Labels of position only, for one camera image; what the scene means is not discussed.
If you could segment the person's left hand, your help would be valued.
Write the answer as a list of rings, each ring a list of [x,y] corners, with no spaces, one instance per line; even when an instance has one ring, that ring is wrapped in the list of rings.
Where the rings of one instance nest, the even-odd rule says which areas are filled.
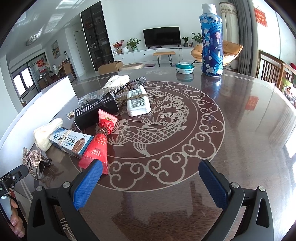
[[[25,236],[25,228],[23,226],[23,220],[18,215],[18,205],[13,199],[10,199],[11,202],[11,224],[10,228],[19,238]]]

